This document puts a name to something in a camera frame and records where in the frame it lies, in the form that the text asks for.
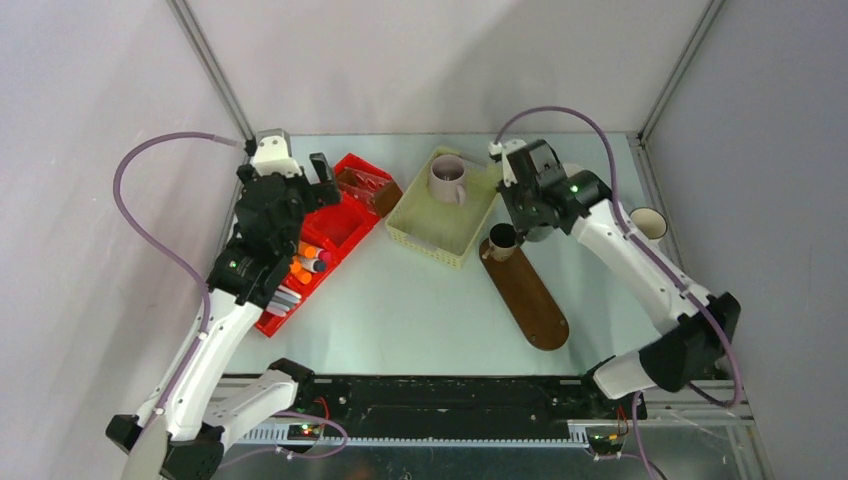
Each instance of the pink mug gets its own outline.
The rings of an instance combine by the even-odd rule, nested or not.
[[[430,164],[430,196],[442,203],[465,204],[466,170],[465,161],[456,155],[436,157]]]

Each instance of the basket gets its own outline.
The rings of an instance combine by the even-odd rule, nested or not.
[[[465,204],[461,206],[434,200],[427,188],[430,164],[436,157],[447,154],[465,160],[468,182]],[[454,268],[462,268],[495,206],[498,198],[495,187],[500,179],[499,165],[484,164],[454,149],[438,147],[389,215],[386,229],[395,241]]]

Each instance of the wooden board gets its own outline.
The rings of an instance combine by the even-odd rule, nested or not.
[[[480,261],[531,345],[556,350],[568,340],[568,320],[520,248],[506,261],[484,259],[489,240],[480,244]]]

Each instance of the orange cap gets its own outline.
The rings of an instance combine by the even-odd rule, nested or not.
[[[306,258],[315,258],[315,255],[318,255],[318,248],[313,247],[306,242],[300,242],[300,245],[297,247],[297,253]]]
[[[306,270],[301,270],[297,273],[294,273],[294,278],[296,278],[298,282],[306,285],[307,283],[312,281],[312,274],[307,272]]]

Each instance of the red plastic bin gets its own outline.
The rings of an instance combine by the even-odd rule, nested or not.
[[[391,175],[352,153],[345,155],[333,167],[333,171],[339,174],[348,167],[392,180]],[[256,322],[256,328],[269,338],[277,333],[283,323],[291,318],[301,305],[306,303],[306,300],[324,282],[324,279],[336,270],[379,221],[379,216],[370,212],[364,204],[358,202],[346,192],[342,192],[342,201],[338,205],[324,207],[307,215],[303,222],[300,239],[329,251],[332,254],[332,259],[327,265],[327,270],[312,274],[312,281],[306,285],[300,283],[292,275],[287,275],[283,280],[283,285],[301,295],[300,303],[292,307],[285,317],[264,312],[259,321]]]

